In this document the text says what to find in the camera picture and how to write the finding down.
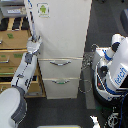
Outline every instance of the white panel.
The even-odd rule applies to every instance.
[[[54,80],[43,80],[47,99],[77,98],[79,79],[70,79],[65,84],[57,84]]]
[[[80,77],[82,59],[77,60],[55,60],[58,65],[52,64],[54,61],[39,61],[42,78],[68,78]]]
[[[92,0],[30,0],[25,5],[32,30],[33,12],[37,35],[43,38],[38,58],[83,56]],[[49,18],[39,17],[38,3],[47,3]]]

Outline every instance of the white robot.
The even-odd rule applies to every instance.
[[[128,91],[128,37],[115,34],[111,47],[96,48],[94,94],[102,103],[115,105]]]
[[[11,88],[0,94],[0,128],[17,128],[25,116],[27,93],[37,64],[37,53],[41,39],[34,42],[29,38],[28,53],[24,53],[21,63],[11,81]]]

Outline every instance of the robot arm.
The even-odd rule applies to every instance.
[[[24,53],[21,63],[12,79],[12,88],[0,94],[0,128],[17,128],[26,113],[24,94],[27,93],[32,81],[36,64],[37,53],[42,42],[39,39],[33,43],[29,38],[28,53]]]

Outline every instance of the drawer handle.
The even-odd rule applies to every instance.
[[[3,92],[5,89],[6,89],[6,87],[5,86],[2,86],[1,87],[1,92]]]
[[[0,61],[0,64],[1,64],[1,63],[8,63],[8,62],[9,62],[9,59],[6,60],[6,61]]]
[[[0,44],[2,44],[3,40],[0,40]]]
[[[70,82],[70,80],[53,80],[52,82],[56,83],[56,84],[66,84],[68,82]]]
[[[63,66],[63,65],[71,63],[71,60],[61,61],[61,63],[60,63],[60,61],[50,61],[50,63],[57,65],[57,66]]]

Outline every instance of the white refrigerator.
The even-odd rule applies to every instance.
[[[47,99],[77,98],[92,0],[24,0],[43,43],[38,61]]]

